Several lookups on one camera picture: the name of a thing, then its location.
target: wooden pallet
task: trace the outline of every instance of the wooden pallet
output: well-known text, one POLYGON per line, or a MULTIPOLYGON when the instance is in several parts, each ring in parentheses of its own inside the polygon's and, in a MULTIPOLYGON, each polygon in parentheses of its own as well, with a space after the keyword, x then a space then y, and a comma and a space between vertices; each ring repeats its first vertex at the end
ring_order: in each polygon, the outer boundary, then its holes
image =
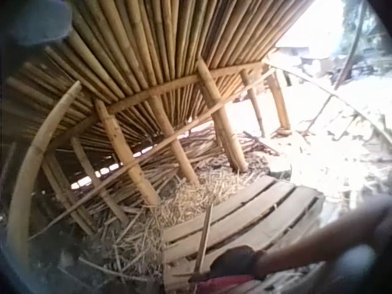
MULTIPOLYGON (((315 189, 261 177, 214 208, 202 272, 208 271, 221 253, 235 246, 276 249, 296 241, 318 227, 323 198, 315 189)), ((187 277, 175 275, 194 270, 204 216, 163 232, 166 291, 187 285, 187 277)))

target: bamboo crossbeam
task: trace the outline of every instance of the bamboo crossbeam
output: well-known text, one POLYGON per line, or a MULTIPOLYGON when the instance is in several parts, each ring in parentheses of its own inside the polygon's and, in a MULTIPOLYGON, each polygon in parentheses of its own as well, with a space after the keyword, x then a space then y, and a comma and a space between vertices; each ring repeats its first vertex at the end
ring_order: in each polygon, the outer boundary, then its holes
POLYGON ((77 81, 52 109, 36 133, 18 173, 10 204, 7 245, 18 261, 26 266, 29 256, 29 217, 34 183, 51 136, 80 90, 81 83, 77 81))
POLYGON ((193 120, 189 124, 185 125, 181 129, 177 130, 173 135, 170 137, 167 137, 165 140, 160 142, 157 146, 155 146, 153 149, 148 151, 147 153, 142 154, 138 158, 136 158, 135 162, 131 162, 128 164, 124 164, 121 168, 119 168, 116 172, 114 172, 112 175, 110 175, 108 178, 106 178, 104 181, 102 181, 102 184, 99 187, 95 187, 93 190, 88 192, 85 196, 83 196, 78 203, 73 205, 71 208, 67 209, 67 211, 61 213, 57 218, 53 219, 43 230, 39 231, 36 233, 34 236, 31 238, 35 238, 41 234, 43 234, 45 231, 47 231, 50 227, 52 227, 54 224, 58 223, 61 219, 63 219, 65 216, 67 216, 69 213, 77 209, 80 205, 83 205, 86 203, 88 200, 92 199, 98 191, 100 191, 102 188, 105 186, 111 184, 114 180, 119 178, 121 175, 123 175, 126 171, 128 171, 130 168, 134 167, 135 165, 139 164, 140 162, 144 162, 148 159, 151 158, 152 155, 155 153, 158 153, 159 151, 163 150, 168 144, 170 144, 173 140, 175 140, 178 136, 182 135, 183 133, 187 132, 188 130, 194 128, 195 126, 199 125, 201 122, 207 120, 214 112, 218 111, 220 108, 222 108, 224 105, 227 103, 233 101, 236 99, 243 91, 247 91, 248 89, 251 89, 255 86, 257 86, 260 83, 263 83, 264 79, 266 79, 269 75, 271 75, 274 72, 274 70, 269 70, 266 73, 262 75, 261 78, 258 80, 254 81, 251 85, 244 87, 242 90, 226 97, 225 99, 221 100, 217 104, 215 104, 212 108, 209 110, 205 111, 203 114, 201 114, 197 119, 193 120))
MULTIPOLYGON (((225 75, 238 74, 241 70, 252 70, 252 69, 259 69, 260 70, 262 68, 262 65, 263 65, 262 62, 253 62, 250 64, 242 64, 242 65, 238 65, 238 66, 225 67, 222 69, 214 69, 211 71, 211 76, 213 78, 217 78, 217 77, 223 77, 225 75)), ((182 77, 182 78, 179 78, 174 81, 169 81, 167 83, 157 85, 157 86, 152 87, 148 90, 136 93, 133 96, 126 97, 126 98, 116 102, 115 104, 108 107, 108 112, 109 112, 109 114, 114 115, 120 111, 123 111, 127 108, 130 108, 134 105, 137 105, 137 104, 147 100, 148 97, 151 97, 154 95, 158 96, 163 93, 172 91, 174 89, 182 88, 182 87, 185 87, 185 86, 190 85, 192 83, 196 83, 198 81, 199 81, 198 75, 189 75, 187 77, 182 77)), ((65 142, 69 141, 72 137, 79 136, 86 129, 89 129, 91 126, 98 123, 98 121, 99 121, 99 119, 96 114, 92 114, 91 116, 88 116, 86 119, 82 120, 76 126, 73 126, 71 129, 67 130, 62 135, 55 138, 50 143, 50 146, 48 147, 48 149, 53 150, 53 149, 60 147, 65 142)))

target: curved bamboo pole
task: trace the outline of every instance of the curved bamboo pole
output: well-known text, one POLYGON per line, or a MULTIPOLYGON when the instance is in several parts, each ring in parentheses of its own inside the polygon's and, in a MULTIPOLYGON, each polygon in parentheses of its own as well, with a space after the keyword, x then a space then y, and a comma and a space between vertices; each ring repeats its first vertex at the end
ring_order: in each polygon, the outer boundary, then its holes
POLYGON ((148 159, 151 158, 152 155, 155 153, 163 150, 167 145, 169 145, 173 140, 177 139, 178 136, 182 135, 183 133, 187 132, 190 129, 193 129, 197 125, 205 122, 214 112, 218 111, 221 109, 224 105, 227 103, 233 101, 236 99, 242 92, 247 91, 255 86, 257 86, 260 83, 264 82, 264 79, 266 79, 269 75, 271 75, 275 69, 271 69, 264 73, 258 80, 254 81, 251 85, 245 86, 243 89, 239 90, 238 92, 235 92, 234 94, 226 97, 225 99, 222 99, 220 102, 215 104, 213 107, 211 107, 209 110, 201 114, 197 119, 191 121, 189 124, 185 125, 182 127, 180 130, 177 130, 173 135, 170 137, 167 137, 165 140, 160 142, 157 146, 155 146, 153 149, 148 151, 147 153, 142 154, 138 158, 136 158, 135 162, 131 162, 129 164, 124 164, 121 168, 119 168, 117 171, 115 171, 112 175, 110 175, 108 178, 106 178, 104 181, 102 181, 101 185, 99 187, 95 187, 93 190, 88 192, 83 198, 81 198, 76 204, 74 204, 71 208, 69 208, 67 211, 61 213, 58 217, 53 219, 44 229, 36 233, 34 236, 31 237, 31 239, 45 233, 50 227, 52 227, 54 224, 57 224, 61 219, 66 217, 69 213, 77 209, 80 205, 83 205, 90 199, 92 199, 98 191, 100 191, 102 188, 105 186, 109 185, 112 183, 115 179, 119 178, 121 175, 123 175, 125 172, 127 172, 130 168, 134 167, 135 165, 139 164, 140 162, 144 162, 148 159))
POLYGON ((81 83, 77 81, 52 109, 34 137, 23 159, 15 183, 10 204, 7 245, 15 256, 17 256, 19 262, 26 266, 28 265, 29 257, 29 217, 34 183, 51 136, 80 90, 81 83))
MULTIPOLYGON (((335 86, 333 87, 333 89, 336 91, 340 85, 343 83, 343 81, 345 80, 347 74, 349 73, 349 70, 352 68, 353 64, 353 57, 356 51, 356 47, 358 46, 358 42, 360 40, 360 36, 362 33, 362 27, 363 27, 363 21, 365 19, 365 14, 366 14, 366 0, 362 0, 361 3, 361 10, 360 10, 360 20, 358 22, 358 27, 356 29, 355 32, 355 37, 354 37, 354 41, 351 45, 351 49, 349 52, 349 55, 344 63, 343 69, 340 72, 339 76, 337 77, 337 82, 335 84, 335 86)), ((311 129, 311 127, 315 124, 317 118, 319 118, 319 116, 322 114, 323 110, 325 109, 325 107, 328 105, 328 103, 331 101, 332 99, 332 95, 330 95, 327 100, 324 102, 323 106, 321 107, 320 111, 317 113, 317 115, 315 116, 315 118, 311 121, 311 123, 309 124, 309 126, 306 128, 305 132, 309 132, 309 130, 311 129)))

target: bamboo post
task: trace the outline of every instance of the bamboo post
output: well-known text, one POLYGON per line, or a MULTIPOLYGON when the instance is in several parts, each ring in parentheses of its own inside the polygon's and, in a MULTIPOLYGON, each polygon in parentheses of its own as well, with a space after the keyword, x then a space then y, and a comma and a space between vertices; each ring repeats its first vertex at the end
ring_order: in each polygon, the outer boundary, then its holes
MULTIPOLYGON (((127 144, 124 134, 114 115, 109 115, 105 104, 101 100, 96 100, 96 110, 99 118, 104 125, 105 131, 109 137, 110 143, 113 146, 119 159, 124 165, 135 162, 134 155, 127 144)), ((158 205, 160 202, 157 192, 154 190, 151 183, 145 178, 143 171, 138 164, 135 164, 128 170, 128 175, 136 184, 143 198, 148 205, 158 205)))
MULTIPOLYGON (((48 182, 50 183, 50 186, 52 187, 53 191, 56 194, 56 198, 61 202, 61 204, 65 207, 65 209, 69 209, 71 207, 71 204, 67 197, 64 195, 63 191, 61 190, 61 187, 59 183, 57 182, 57 179, 55 175, 53 174, 53 171, 49 167, 48 162, 46 159, 43 160, 42 162, 42 169, 43 172, 45 173, 45 176, 48 179, 48 182)), ((89 236, 91 236, 94 232, 92 231, 91 227, 86 223, 86 221, 80 216, 78 211, 73 211, 71 213, 71 217, 75 220, 75 222, 81 227, 83 231, 89 236)))
MULTIPOLYGON (((245 70, 241 71, 241 78, 243 80, 244 86, 248 86, 248 85, 251 84, 249 76, 248 76, 248 74, 246 73, 245 70)), ((260 113, 260 109, 258 107, 256 89, 252 88, 252 89, 247 90, 247 95, 248 95, 249 99, 252 102, 252 106, 253 106, 253 109, 254 109, 255 114, 256 114, 258 126, 260 128, 260 131, 262 132, 262 137, 265 138, 265 130, 264 130, 264 126, 263 126, 263 119, 262 119, 262 114, 260 113)))
POLYGON ((279 123, 284 130, 290 130, 291 127, 290 121, 288 120, 286 104, 284 102, 281 86, 279 85, 279 81, 277 80, 276 72, 268 76, 266 80, 275 101, 279 123))
MULTIPOLYGON (((204 60, 202 60, 202 58, 198 60, 197 69, 203 80, 203 86, 206 90, 205 92, 207 95, 205 96, 205 100, 207 102, 207 106, 211 108, 222 100, 221 94, 219 93, 214 79, 212 78, 207 65, 205 64, 204 60)), ((232 159, 235 161, 236 168, 240 172, 246 172, 247 163, 245 161, 244 153, 230 125, 230 122, 228 121, 225 108, 222 107, 219 109, 213 118, 218 129, 221 129, 220 134, 222 135, 222 139, 225 143, 225 149, 228 157, 230 157, 231 154, 233 156, 232 159)))
MULTIPOLYGON (((80 165, 83 167, 85 173, 91 178, 92 184, 94 187, 97 187, 101 184, 100 179, 96 176, 95 170, 92 167, 90 161, 88 160, 87 154, 83 150, 79 140, 77 138, 71 139, 71 145, 73 150, 75 151, 76 156, 80 162, 80 165)), ((109 208, 113 211, 113 214, 123 223, 128 223, 128 217, 125 212, 117 205, 117 203, 113 200, 108 190, 102 189, 99 192, 99 195, 102 197, 104 202, 109 206, 109 208)))
MULTIPOLYGON (((169 118, 166 115, 164 106, 159 96, 152 96, 149 98, 149 104, 154 112, 155 118, 162 129, 165 137, 169 137, 174 134, 174 128, 170 124, 169 118)), ((178 139, 171 142, 171 149, 173 150, 174 156, 179 163, 181 170, 183 171, 185 177, 190 183, 194 185, 199 185, 197 175, 192 168, 189 159, 187 158, 183 147, 181 146, 178 139)))
POLYGON ((43 154, 57 126, 81 90, 77 81, 61 97, 41 125, 23 159, 12 194, 7 231, 7 245, 20 262, 28 264, 28 235, 31 194, 43 154))

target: bamboo strip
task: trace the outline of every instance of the bamboo strip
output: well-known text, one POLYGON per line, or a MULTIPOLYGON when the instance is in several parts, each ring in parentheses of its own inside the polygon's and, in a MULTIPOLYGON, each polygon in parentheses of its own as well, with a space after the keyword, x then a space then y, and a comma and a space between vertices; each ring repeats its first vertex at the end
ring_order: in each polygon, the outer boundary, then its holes
POLYGON ((148 44, 146 40, 146 34, 141 22, 140 6, 138 0, 128 0, 128 13, 129 18, 134 28, 134 33, 139 47, 139 52, 143 60, 143 64, 147 70, 148 79, 151 86, 157 84, 153 64, 149 57, 148 44))
POLYGON ((168 63, 170 71, 170 79, 176 77, 175 70, 175 39, 173 39, 173 21, 172 21, 172 4, 170 0, 162 1, 162 13, 165 28, 165 38, 168 54, 168 63))
POLYGON ((7 245, 24 265, 28 264, 29 217, 34 182, 51 136, 80 90, 81 84, 77 81, 52 109, 34 137, 18 173, 10 204, 7 245))
POLYGON ((143 0, 140 0, 140 13, 141 13, 141 20, 145 28, 148 50, 150 52, 151 60, 153 62, 154 72, 158 83, 162 84, 164 82, 164 77, 162 75, 162 69, 160 68, 160 60, 157 54, 158 49, 156 48, 156 44, 154 43, 154 40, 157 38, 155 36, 155 31, 151 30, 151 26, 149 24, 149 17, 147 16, 146 6, 143 0))
POLYGON ((94 52, 97 59, 104 65, 104 67, 108 70, 110 75, 115 79, 117 84, 120 85, 121 89, 127 94, 132 95, 132 90, 128 86, 127 82, 121 75, 120 71, 118 70, 116 64, 111 60, 107 52, 104 48, 100 45, 99 41, 96 39, 94 33, 89 28, 83 17, 80 15, 79 11, 73 7, 73 25, 75 26, 76 30, 81 34, 84 38, 86 44, 88 44, 91 50, 94 52))
POLYGON ((93 55, 79 34, 73 30, 69 34, 68 42, 73 49, 86 61, 92 70, 108 85, 108 87, 120 98, 125 97, 124 93, 117 86, 115 81, 109 76, 107 71, 102 67, 101 63, 93 55))
MULTIPOLYGON (((137 80, 141 85, 141 88, 147 89, 148 84, 146 78, 143 74, 141 66, 139 65, 136 54, 132 46, 130 45, 127 33, 120 19, 114 0, 101 0, 100 3, 122 50, 123 55, 121 56, 124 56, 125 59, 128 61, 130 67, 132 68, 132 72, 136 75, 137 80)), ((129 68, 127 68, 125 71, 125 73, 129 76, 130 80, 132 80, 132 86, 134 87, 136 92, 139 92, 139 87, 137 86, 136 88, 136 85, 134 86, 135 78, 132 72, 129 70, 129 68)))
POLYGON ((228 22, 223 23, 224 32, 222 33, 220 39, 216 40, 215 44, 217 48, 216 51, 214 52, 214 55, 211 56, 210 68, 215 69, 218 66, 224 52, 227 49, 229 42, 232 40, 233 35, 235 34, 236 29, 240 21, 243 19, 243 16, 245 15, 245 12, 248 9, 251 2, 252 0, 242 0, 237 3, 235 8, 233 9, 233 12, 229 11, 230 19, 228 20, 228 22))
POLYGON ((57 46, 81 73, 78 73, 76 70, 74 70, 67 61, 62 59, 62 57, 60 57, 60 55, 58 55, 50 47, 46 47, 46 54, 53 58, 64 70, 70 73, 71 76, 80 78, 80 81, 83 83, 83 85, 85 85, 90 91, 92 91, 103 101, 110 103, 110 100, 105 96, 108 96, 111 100, 114 101, 118 100, 118 97, 87 66, 83 64, 78 56, 66 44, 59 42, 57 43, 57 46), (87 79, 84 78, 84 76, 89 78, 103 93, 105 93, 105 95, 102 95, 100 91, 95 88, 95 86, 93 86, 87 79))
POLYGON ((158 39, 158 48, 160 51, 160 60, 162 61, 162 65, 164 68, 165 79, 170 81, 170 71, 168 64, 168 56, 166 51, 166 43, 165 43, 165 32, 164 32, 164 24, 162 21, 162 12, 160 6, 160 0, 151 0, 153 4, 153 14, 154 14, 154 22, 155 29, 158 39))
POLYGON ((179 31, 177 36, 177 52, 176 52, 176 77, 182 76, 182 62, 185 53, 187 27, 190 22, 191 9, 194 6, 194 0, 186 1, 185 6, 181 7, 181 14, 179 15, 179 31))

